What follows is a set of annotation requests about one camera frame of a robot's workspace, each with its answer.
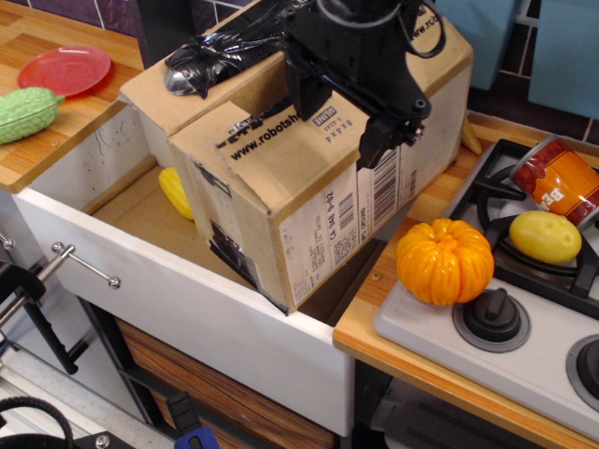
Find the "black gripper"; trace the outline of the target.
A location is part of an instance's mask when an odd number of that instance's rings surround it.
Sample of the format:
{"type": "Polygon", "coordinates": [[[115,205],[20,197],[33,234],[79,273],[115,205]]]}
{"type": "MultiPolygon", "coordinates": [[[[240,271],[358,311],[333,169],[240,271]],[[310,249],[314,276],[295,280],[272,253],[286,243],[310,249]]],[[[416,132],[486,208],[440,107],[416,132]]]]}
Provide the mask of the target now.
{"type": "Polygon", "coordinates": [[[359,168],[387,150],[414,145],[431,104],[407,67],[421,1],[304,1],[283,15],[285,80],[309,120],[333,92],[371,118],[359,142],[359,168]]]}

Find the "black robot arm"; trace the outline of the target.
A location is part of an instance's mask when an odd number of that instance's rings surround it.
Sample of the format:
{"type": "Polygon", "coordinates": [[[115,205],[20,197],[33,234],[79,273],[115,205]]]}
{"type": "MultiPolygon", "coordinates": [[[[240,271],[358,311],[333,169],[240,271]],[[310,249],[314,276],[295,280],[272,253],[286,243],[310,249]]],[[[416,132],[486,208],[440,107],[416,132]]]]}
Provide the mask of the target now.
{"type": "Polygon", "coordinates": [[[375,167],[384,152],[415,143],[431,103],[407,65],[418,1],[307,1],[282,19],[285,78],[302,120],[333,93],[369,117],[359,163],[375,167]]]}

